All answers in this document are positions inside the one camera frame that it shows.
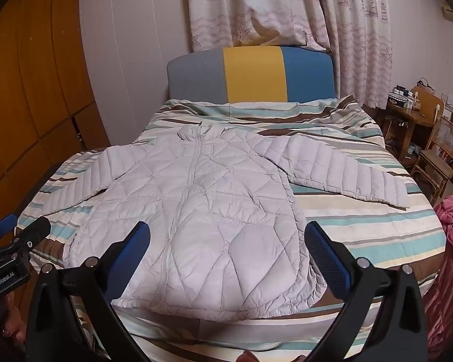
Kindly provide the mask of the person's left hand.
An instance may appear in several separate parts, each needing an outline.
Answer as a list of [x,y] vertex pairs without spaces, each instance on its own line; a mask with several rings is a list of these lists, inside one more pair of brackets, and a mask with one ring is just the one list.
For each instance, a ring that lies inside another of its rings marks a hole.
[[23,321],[19,309],[14,304],[14,293],[7,294],[3,303],[7,308],[3,323],[2,335],[11,338],[15,345],[23,344],[26,339],[27,325]]

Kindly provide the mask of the person's right hand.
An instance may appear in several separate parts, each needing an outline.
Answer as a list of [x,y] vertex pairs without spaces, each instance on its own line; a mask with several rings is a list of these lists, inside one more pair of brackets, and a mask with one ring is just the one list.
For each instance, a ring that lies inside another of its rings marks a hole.
[[[306,355],[298,355],[292,362],[304,362],[307,359]],[[259,358],[251,351],[243,351],[236,359],[236,362],[261,362]]]

